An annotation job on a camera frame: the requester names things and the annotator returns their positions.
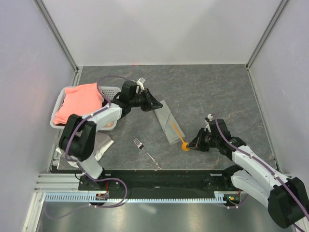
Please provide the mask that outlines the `orange plastic spoon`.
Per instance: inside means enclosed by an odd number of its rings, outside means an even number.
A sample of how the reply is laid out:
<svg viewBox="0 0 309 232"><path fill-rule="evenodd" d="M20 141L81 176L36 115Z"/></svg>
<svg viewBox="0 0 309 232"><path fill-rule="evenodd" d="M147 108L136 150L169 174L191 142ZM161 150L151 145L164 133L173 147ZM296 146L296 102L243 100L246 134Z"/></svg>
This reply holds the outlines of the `orange plastic spoon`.
<svg viewBox="0 0 309 232"><path fill-rule="evenodd" d="M184 141L184 139L182 138L182 135L180 134L177 127L175 126L175 124L172 121L171 121L171 124L172 124L175 132L177 133L178 137L180 138L180 140L182 142L182 146L181 146L182 150L183 151L189 151L190 150L190 148L188 147L189 143Z"/></svg>

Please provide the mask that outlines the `grey cloth napkin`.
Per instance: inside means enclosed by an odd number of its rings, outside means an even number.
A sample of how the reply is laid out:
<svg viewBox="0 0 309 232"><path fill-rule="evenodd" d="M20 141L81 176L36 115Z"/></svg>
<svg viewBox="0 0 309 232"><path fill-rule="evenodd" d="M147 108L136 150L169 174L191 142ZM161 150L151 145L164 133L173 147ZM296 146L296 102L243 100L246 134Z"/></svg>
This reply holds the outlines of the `grey cloth napkin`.
<svg viewBox="0 0 309 232"><path fill-rule="evenodd" d="M178 137L177 133L175 132L171 121L175 124L178 131L182 135L182 138L185 139L186 136L182 129L180 128L178 122L176 121L174 115L172 114L170 108L168 107L165 100L160 101L163 104L163 107L161 109L156 109L154 111L157 120L162 128L162 131L164 135L166 136L166 139L170 145L173 145L175 143L180 142L180 138Z"/></svg>

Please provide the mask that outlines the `clear-handled metal fork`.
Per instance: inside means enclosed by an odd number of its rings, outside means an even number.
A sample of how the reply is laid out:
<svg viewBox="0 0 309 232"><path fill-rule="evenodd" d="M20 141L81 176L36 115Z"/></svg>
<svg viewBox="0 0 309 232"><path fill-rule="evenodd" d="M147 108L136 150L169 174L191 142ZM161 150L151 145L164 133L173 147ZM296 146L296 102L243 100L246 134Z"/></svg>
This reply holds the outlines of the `clear-handled metal fork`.
<svg viewBox="0 0 309 232"><path fill-rule="evenodd" d="M138 149L144 151L145 154L148 155L148 157L155 163L155 165L158 167L158 169L162 169L162 164L157 162L149 153L148 151L145 149L145 146L143 145L143 143L138 139L135 138L133 140L134 144L137 146Z"/></svg>

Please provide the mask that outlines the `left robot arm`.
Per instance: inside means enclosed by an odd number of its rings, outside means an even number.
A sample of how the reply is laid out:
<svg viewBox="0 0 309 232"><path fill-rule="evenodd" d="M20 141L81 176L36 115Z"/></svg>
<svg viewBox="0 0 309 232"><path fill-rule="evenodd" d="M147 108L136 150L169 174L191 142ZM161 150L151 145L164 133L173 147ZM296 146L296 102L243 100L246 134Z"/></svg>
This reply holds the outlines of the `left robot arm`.
<svg viewBox="0 0 309 232"><path fill-rule="evenodd" d="M90 177L89 185L95 190L101 190L106 185L106 178L101 175L103 168L94 155L96 133L111 122L116 124L134 107L149 112L162 108L163 104L142 83L126 80L121 91L103 108L85 116L72 114L68 118L58 146L66 156L77 161L79 167Z"/></svg>

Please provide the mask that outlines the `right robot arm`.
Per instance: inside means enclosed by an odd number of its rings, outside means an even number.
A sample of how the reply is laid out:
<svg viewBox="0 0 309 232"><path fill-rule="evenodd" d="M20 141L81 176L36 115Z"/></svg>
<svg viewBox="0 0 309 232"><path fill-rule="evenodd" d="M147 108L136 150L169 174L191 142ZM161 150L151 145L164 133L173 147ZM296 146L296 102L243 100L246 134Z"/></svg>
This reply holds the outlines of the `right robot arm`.
<svg viewBox="0 0 309 232"><path fill-rule="evenodd" d="M231 135L223 119L206 118L205 121L206 127L186 147L202 152L216 148L234 162L221 178L224 189L245 191L284 229L309 217L309 198L298 177L289 178L268 165L242 139Z"/></svg>

